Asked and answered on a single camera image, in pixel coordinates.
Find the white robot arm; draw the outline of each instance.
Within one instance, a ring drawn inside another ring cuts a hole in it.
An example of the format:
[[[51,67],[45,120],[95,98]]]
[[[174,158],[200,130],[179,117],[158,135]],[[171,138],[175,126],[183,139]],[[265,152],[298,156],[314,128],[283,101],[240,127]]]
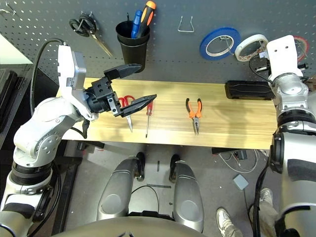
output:
[[[32,118],[14,136],[16,146],[12,171],[6,181],[0,206],[0,236],[24,237],[33,222],[43,220],[53,187],[52,162],[64,133],[81,120],[89,121],[102,112],[125,117],[146,107],[156,95],[144,96],[124,108],[112,90],[111,80],[126,77],[141,65],[128,64],[104,71],[104,77],[83,87],[86,68],[81,53],[69,46],[58,49],[58,77],[61,97],[48,98],[35,109]]]
[[[276,98],[278,129],[273,135],[270,168],[281,174],[277,236],[316,233],[316,110],[315,93],[301,81],[293,36],[267,44],[270,87]]]

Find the black cup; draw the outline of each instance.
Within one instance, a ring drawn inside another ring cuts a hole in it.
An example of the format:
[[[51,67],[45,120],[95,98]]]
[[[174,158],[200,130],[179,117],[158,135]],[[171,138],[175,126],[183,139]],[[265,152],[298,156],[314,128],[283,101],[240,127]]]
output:
[[[142,68],[136,73],[140,73],[145,68],[146,63],[146,49],[149,40],[149,27],[145,31],[144,36],[132,39],[133,22],[123,21],[116,26],[118,34],[118,41],[123,52],[124,63],[141,64]]]

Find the tape roll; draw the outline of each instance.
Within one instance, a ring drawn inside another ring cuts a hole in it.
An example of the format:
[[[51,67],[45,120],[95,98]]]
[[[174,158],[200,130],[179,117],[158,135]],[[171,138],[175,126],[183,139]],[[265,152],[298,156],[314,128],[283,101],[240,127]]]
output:
[[[241,56],[241,53],[243,50],[245,51],[246,48],[250,47],[251,44],[256,43],[256,42],[260,44],[258,48],[254,49],[254,51],[252,51],[248,55]],[[245,39],[236,47],[236,50],[235,50],[236,59],[240,62],[247,62],[253,56],[265,51],[267,48],[267,44],[268,44],[268,40],[264,35],[257,34],[257,35],[251,36]]]
[[[293,36],[295,45],[297,48],[297,61],[301,61],[303,58],[305,58],[305,55],[307,55],[307,52],[310,48],[310,45],[308,44],[307,40],[300,36]]]
[[[215,40],[215,39],[230,39],[231,43],[229,44],[229,49],[226,48],[222,52],[219,53],[212,53],[207,50],[208,46]],[[237,47],[237,45],[240,44],[240,34],[239,32],[230,27],[223,27],[219,28],[215,31],[212,31],[209,33],[201,42],[199,46],[199,52],[201,56],[207,60],[219,60],[222,58],[225,58],[229,56],[231,53],[233,53]]]

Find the gray floor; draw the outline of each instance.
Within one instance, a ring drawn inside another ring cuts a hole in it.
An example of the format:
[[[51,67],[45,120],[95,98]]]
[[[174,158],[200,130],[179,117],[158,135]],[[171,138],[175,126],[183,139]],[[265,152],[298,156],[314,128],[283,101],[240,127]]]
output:
[[[96,220],[98,201],[113,170],[128,156],[134,156],[137,152],[143,151],[146,154],[145,180],[138,182],[135,179],[133,189],[145,184],[171,186],[171,188],[155,188],[160,203],[160,214],[172,214],[174,185],[169,182],[168,176],[170,158],[177,153],[192,168],[200,185],[205,212],[203,233],[208,237],[221,237],[217,229],[215,213],[217,208],[222,206],[227,209],[244,236],[252,235],[244,193],[233,183],[233,178],[237,173],[230,170],[218,156],[212,155],[211,148],[112,142],[105,142],[105,144],[104,150],[96,148],[93,154],[86,154],[79,167],[66,225],[67,230]],[[255,170],[243,174],[249,182],[245,189],[248,206],[253,202],[255,183],[265,165],[265,159],[264,153],[260,153]],[[160,161],[159,172],[157,172],[158,160]],[[250,150],[248,160],[242,160],[240,163],[242,167],[250,168],[254,161],[254,153]],[[237,167],[233,159],[229,161],[229,164]],[[264,187],[273,190],[275,208],[278,210],[280,175],[269,170]],[[153,191],[143,188],[135,192],[132,195],[129,210],[157,211],[157,201]]]

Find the red-handled scissors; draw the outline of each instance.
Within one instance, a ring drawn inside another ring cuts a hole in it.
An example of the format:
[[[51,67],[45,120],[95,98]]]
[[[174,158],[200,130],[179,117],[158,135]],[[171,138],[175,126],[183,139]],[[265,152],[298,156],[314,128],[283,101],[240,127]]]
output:
[[[122,107],[125,107],[129,105],[128,99],[130,99],[130,101],[135,100],[135,98],[131,95],[125,95],[124,97],[120,97],[118,100],[120,101]],[[132,119],[130,115],[126,116],[126,119],[127,119],[127,123],[128,123],[130,131],[133,132],[133,124],[132,124]]]

